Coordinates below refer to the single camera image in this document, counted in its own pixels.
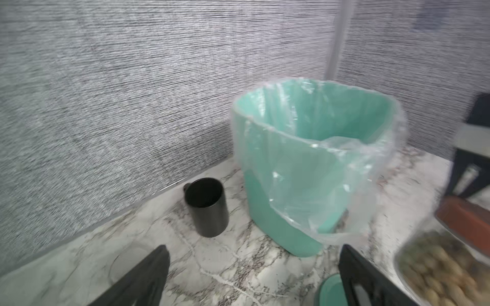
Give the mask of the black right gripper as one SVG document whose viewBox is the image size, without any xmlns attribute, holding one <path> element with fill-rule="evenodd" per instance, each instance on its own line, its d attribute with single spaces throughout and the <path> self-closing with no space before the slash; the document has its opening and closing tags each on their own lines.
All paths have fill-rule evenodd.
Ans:
<svg viewBox="0 0 490 306">
<path fill-rule="evenodd" d="M 454 140 L 456 148 L 449 182 L 444 195 L 454 194 L 469 166 L 479 167 L 476 178 L 458 194 L 469 198 L 489 186 L 489 93 L 475 97 L 473 107 Z"/>
</svg>

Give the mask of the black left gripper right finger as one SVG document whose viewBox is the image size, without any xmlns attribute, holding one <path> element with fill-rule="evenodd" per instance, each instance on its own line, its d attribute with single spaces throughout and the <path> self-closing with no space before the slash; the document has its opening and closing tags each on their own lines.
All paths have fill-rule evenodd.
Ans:
<svg viewBox="0 0 490 306">
<path fill-rule="evenodd" d="M 417 304 L 348 244 L 341 249 L 338 267 L 348 305 Z"/>
</svg>

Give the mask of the orange-lidded peanut jar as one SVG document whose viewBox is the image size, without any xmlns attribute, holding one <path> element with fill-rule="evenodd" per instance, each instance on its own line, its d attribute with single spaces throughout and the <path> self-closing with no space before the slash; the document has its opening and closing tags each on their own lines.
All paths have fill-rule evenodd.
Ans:
<svg viewBox="0 0 490 306">
<path fill-rule="evenodd" d="M 394 266 L 420 305 L 489 305 L 489 210 L 446 196 Z"/>
</svg>

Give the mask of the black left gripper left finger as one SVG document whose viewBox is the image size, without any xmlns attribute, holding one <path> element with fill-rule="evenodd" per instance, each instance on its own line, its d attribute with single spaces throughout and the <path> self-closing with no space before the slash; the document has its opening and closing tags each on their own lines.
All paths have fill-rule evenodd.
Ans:
<svg viewBox="0 0 490 306">
<path fill-rule="evenodd" d="M 167 282 L 170 253 L 158 246 L 90 306 L 158 306 Z"/>
</svg>

